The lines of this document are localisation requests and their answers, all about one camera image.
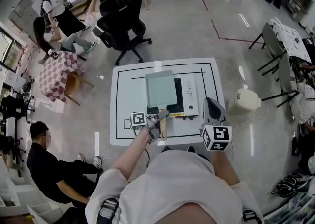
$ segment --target chair base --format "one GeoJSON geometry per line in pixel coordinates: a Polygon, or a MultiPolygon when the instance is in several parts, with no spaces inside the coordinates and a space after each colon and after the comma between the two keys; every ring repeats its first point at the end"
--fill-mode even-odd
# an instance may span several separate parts
{"type": "MultiPolygon", "coordinates": [[[[146,38],[146,39],[140,40],[136,45],[141,44],[141,43],[145,43],[145,42],[147,42],[149,45],[152,44],[152,40],[151,40],[150,38],[146,38]]],[[[124,56],[124,54],[125,54],[127,51],[129,51],[129,50],[132,50],[132,51],[135,53],[135,55],[139,58],[139,63],[143,63],[143,58],[141,58],[141,56],[139,55],[139,53],[136,51],[135,46],[132,46],[130,49],[121,51],[120,54],[119,54],[119,56],[118,56],[118,59],[117,59],[116,62],[115,62],[115,65],[119,66],[119,61],[122,59],[122,57],[124,56]]]]}

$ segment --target trash can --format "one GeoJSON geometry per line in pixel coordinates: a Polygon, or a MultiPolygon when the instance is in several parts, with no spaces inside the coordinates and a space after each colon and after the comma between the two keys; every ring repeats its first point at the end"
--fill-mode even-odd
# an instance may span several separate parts
{"type": "Polygon", "coordinates": [[[261,99],[254,91],[240,88],[230,100],[228,113],[244,115],[257,110],[260,107],[261,99]]]}

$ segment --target gray floor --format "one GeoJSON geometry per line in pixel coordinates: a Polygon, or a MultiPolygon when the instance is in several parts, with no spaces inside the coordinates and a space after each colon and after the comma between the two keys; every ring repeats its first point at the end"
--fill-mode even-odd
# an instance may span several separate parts
{"type": "MultiPolygon", "coordinates": [[[[213,57],[220,71],[225,102],[238,88],[245,86],[258,93],[260,98],[280,93],[279,84],[271,76],[262,77],[257,69],[271,59],[261,44],[251,50],[249,42],[260,34],[264,23],[278,17],[288,26],[298,29],[304,37],[304,31],[294,23],[284,9],[276,9],[264,0],[148,0],[149,10],[142,7],[140,17],[146,24],[145,37],[150,37],[152,45],[141,44],[137,47],[144,61],[213,57]],[[245,25],[244,16],[249,27],[245,25]]],[[[95,22],[90,18],[88,23],[95,22]]],[[[83,32],[82,37],[92,41],[91,29],[83,32]]],[[[99,151],[107,169],[126,149],[111,146],[109,143],[110,89],[114,62],[119,52],[98,45],[86,57],[83,63],[84,77],[95,87],[83,87],[76,94],[81,103],[50,102],[37,87],[36,112],[34,121],[44,121],[52,134],[50,151],[60,160],[75,160],[83,153],[87,161],[93,160],[99,151]],[[99,134],[100,146],[95,150],[95,135],[99,134]]],[[[127,52],[121,65],[135,64],[137,57],[127,52]]],[[[40,66],[33,65],[31,74],[36,76],[40,66]]],[[[297,122],[293,121],[289,106],[276,108],[281,99],[263,102],[259,116],[254,120],[240,124],[234,132],[235,157],[232,164],[241,180],[248,183],[264,214],[277,208],[282,199],[271,196],[273,185],[289,170],[296,168],[298,160],[290,156],[291,139],[297,133],[297,122]]],[[[235,127],[248,116],[231,116],[235,127]]],[[[19,123],[19,135],[26,140],[27,149],[31,145],[28,125],[24,120],[19,123]]],[[[209,155],[202,144],[196,149],[209,155]]],[[[151,159],[161,147],[148,147],[151,159]]],[[[147,156],[144,153],[132,178],[145,171],[147,156]]]]}

